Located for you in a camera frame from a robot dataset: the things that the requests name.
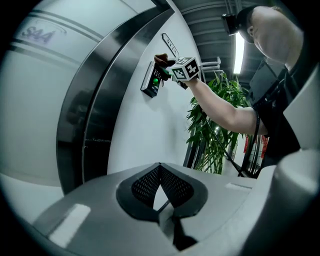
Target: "black cap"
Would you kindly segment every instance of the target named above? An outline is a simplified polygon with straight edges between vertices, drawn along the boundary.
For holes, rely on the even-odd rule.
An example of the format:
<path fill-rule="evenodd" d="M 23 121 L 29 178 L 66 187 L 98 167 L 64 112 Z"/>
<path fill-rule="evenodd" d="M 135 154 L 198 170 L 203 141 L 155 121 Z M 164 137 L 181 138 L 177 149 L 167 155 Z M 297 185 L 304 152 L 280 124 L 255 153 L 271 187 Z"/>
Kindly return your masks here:
<path fill-rule="evenodd" d="M 251 18 L 254 8 L 263 5 L 252 5 L 242 9 L 236 16 L 237 29 L 240 35 L 250 44 L 254 44 L 254 39 L 248 34 L 248 21 Z"/>

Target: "ceiling light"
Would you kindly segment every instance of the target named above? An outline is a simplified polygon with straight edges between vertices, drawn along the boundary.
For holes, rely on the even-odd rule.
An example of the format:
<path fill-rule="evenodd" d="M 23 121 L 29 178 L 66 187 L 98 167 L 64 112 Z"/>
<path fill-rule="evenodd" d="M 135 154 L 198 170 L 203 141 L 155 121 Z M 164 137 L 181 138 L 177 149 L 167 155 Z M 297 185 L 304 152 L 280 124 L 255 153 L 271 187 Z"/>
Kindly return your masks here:
<path fill-rule="evenodd" d="M 234 74 L 240 74 L 245 52 L 245 40 L 240 33 L 235 34 Z"/>

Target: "ear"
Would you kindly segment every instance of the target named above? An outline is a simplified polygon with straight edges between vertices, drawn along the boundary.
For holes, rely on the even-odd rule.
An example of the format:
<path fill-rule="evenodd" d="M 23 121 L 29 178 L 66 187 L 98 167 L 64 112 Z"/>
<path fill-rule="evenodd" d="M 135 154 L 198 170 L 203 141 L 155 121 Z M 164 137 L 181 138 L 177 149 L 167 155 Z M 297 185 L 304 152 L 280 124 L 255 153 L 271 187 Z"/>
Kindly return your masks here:
<path fill-rule="evenodd" d="M 250 26 L 248 27 L 248 29 L 246 30 L 248 32 L 248 34 L 253 38 L 254 37 L 254 26 Z"/>

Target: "black shirt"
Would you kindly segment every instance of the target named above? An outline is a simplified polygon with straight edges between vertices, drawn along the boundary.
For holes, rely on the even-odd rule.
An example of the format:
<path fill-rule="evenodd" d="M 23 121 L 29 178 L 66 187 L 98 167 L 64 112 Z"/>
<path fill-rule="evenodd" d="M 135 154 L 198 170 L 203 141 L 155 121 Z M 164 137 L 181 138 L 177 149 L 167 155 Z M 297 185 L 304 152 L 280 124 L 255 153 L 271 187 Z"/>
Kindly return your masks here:
<path fill-rule="evenodd" d="M 313 70 L 314 63 L 310 60 L 307 41 L 305 38 L 299 59 L 293 69 L 286 73 L 284 80 L 266 100 L 253 106 L 269 136 L 262 167 L 277 165 L 283 157 L 300 149 L 298 140 L 283 113 Z"/>

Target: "green plant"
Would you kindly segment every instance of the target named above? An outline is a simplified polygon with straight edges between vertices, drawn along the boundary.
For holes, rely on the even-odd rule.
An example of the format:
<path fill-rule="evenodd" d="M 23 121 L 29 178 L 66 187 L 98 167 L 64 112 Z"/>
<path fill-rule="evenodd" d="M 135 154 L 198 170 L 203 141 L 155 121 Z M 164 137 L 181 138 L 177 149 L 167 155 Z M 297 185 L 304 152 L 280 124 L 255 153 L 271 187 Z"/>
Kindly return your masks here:
<path fill-rule="evenodd" d="M 225 73 L 221 73 L 220 77 L 216 73 L 214 74 L 215 79 L 210 81 L 208 86 L 215 94 L 236 108 L 249 106 L 243 92 L 245 89 L 241 88 L 238 78 L 236 78 L 236 81 L 228 81 Z M 195 169 L 209 173 L 221 174 L 224 150 L 214 138 L 213 131 L 225 149 L 229 144 L 231 144 L 231 150 L 234 149 L 237 143 L 239 133 L 227 131 L 209 119 L 209 117 L 207 117 L 207 115 L 202 111 L 196 98 L 193 97 L 190 103 L 192 105 L 192 109 L 188 111 L 189 115 L 187 116 L 187 119 L 191 120 L 191 125 L 188 128 L 191 136 L 187 140 L 187 143 L 194 142 L 198 145 L 201 142 L 205 142 L 203 154 L 196 164 Z"/>

